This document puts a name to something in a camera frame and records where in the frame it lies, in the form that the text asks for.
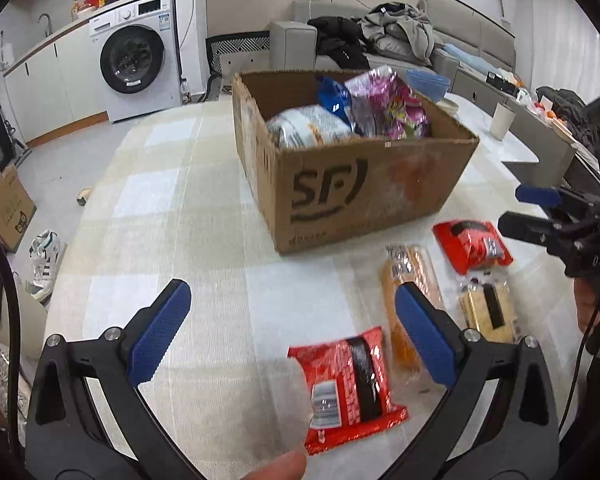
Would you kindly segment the person's right hand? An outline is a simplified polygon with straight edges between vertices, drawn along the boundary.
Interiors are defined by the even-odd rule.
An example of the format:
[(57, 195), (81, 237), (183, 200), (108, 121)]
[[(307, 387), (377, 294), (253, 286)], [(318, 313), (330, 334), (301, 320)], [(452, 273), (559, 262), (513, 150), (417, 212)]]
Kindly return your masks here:
[(573, 280), (573, 295), (577, 308), (577, 323), (581, 333), (588, 328), (592, 318), (593, 327), (600, 324), (600, 313), (596, 313), (596, 304), (600, 296), (600, 285), (595, 278), (575, 278)]

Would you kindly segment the person's left hand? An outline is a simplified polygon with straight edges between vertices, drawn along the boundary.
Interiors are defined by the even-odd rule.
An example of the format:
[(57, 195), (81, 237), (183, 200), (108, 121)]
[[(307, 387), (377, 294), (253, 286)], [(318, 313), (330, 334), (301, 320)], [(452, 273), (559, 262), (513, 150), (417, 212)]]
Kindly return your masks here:
[(306, 472), (306, 454), (291, 451), (277, 457), (254, 471), (242, 480), (301, 480)]

